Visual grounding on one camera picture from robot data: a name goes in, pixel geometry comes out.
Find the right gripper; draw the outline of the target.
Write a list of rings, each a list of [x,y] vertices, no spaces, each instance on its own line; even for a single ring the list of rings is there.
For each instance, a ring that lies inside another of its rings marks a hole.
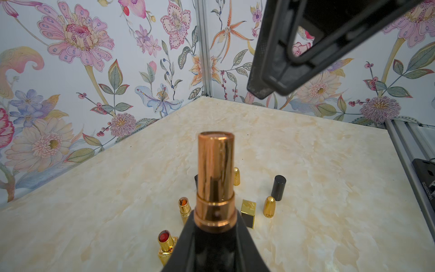
[[[248,91],[286,96],[419,1],[267,1]]]

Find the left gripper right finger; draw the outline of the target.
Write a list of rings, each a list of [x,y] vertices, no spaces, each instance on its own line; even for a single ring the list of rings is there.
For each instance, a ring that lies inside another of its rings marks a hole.
[[[236,223],[236,272],[269,272],[251,238],[240,212],[237,212]]]

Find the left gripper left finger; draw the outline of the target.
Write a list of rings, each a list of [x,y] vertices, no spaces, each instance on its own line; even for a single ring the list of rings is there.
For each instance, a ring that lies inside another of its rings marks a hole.
[[[194,272],[195,271],[195,229],[192,212],[183,227],[181,235],[162,272]]]

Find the square gold lipstick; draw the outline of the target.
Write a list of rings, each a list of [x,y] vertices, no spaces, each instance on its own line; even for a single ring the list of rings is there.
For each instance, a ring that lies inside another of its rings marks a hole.
[[[168,230],[163,230],[158,235],[159,251],[158,257],[163,266],[165,266],[172,256],[174,247],[178,242],[178,237],[173,237]]]

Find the gold bullet lipstick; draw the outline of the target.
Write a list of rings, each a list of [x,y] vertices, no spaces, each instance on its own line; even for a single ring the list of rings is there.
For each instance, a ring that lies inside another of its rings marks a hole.
[[[186,197],[181,197],[178,201],[178,204],[179,204],[179,211],[180,211],[182,222],[184,225],[186,225],[191,213],[189,200]]]

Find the square gold lipstick cap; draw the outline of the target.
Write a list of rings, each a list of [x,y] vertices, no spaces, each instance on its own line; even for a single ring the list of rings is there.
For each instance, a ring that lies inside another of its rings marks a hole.
[[[256,218],[256,203],[244,199],[241,205],[241,217],[248,228],[254,228]]]

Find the black lipstick front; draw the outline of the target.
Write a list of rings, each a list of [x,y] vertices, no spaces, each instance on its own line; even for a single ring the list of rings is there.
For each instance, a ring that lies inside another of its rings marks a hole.
[[[194,211],[196,272],[235,270],[237,211],[233,190],[234,135],[198,136],[198,187]]]

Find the gold bullet lipstick cap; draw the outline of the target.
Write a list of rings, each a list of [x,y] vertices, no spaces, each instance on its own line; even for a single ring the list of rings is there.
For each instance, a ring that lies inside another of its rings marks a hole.
[[[241,174],[239,168],[235,167],[234,169],[234,186],[239,186],[241,183]]]

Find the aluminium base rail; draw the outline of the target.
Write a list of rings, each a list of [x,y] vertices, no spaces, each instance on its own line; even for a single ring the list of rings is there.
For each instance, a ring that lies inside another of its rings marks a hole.
[[[435,235],[435,127],[408,117],[387,120],[390,135],[432,236]]]

